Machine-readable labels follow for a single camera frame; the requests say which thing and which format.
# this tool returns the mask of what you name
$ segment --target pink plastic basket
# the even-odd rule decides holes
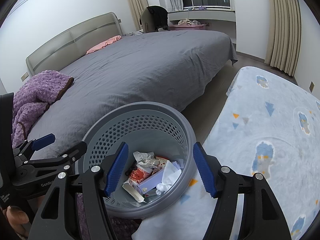
[[[171,25],[169,26],[170,31],[178,30],[205,30],[205,24],[199,25]]]

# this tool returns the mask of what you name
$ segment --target wooden floor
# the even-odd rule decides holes
[[[296,84],[292,77],[277,68],[271,68],[262,62],[238,55],[238,62],[232,67],[231,61],[228,61],[206,86],[204,94],[182,111],[192,125],[197,141],[204,143],[227,100],[226,92],[233,78],[240,68],[245,66],[267,70]]]

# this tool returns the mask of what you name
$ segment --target gray headboard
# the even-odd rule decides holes
[[[31,75],[44,70],[60,71],[86,54],[93,46],[122,35],[117,16],[103,14],[58,34],[26,58]]]

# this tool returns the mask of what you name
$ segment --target purple blanket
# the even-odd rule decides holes
[[[33,76],[19,89],[13,99],[13,147],[27,139],[31,126],[51,104],[63,96],[73,81],[71,76],[46,70]]]

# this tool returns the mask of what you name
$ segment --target blue gripper pad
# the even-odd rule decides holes
[[[204,188],[206,192],[210,193],[211,197],[215,197],[217,189],[214,184],[214,174],[212,173],[204,154],[206,153],[202,153],[198,143],[195,143],[193,146],[193,158],[195,159]]]
[[[38,140],[35,140],[32,143],[31,149],[33,151],[38,151],[38,150],[54,143],[55,140],[56,140],[56,137],[54,136],[54,134],[50,133],[46,136],[39,138]]]
[[[114,192],[117,188],[120,176],[124,169],[125,163],[127,162],[129,155],[129,147],[125,143],[120,150],[117,158],[113,162],[113,165],[107,175],[107,186],[105,188],[106,196],[110,196],[112,192]]]

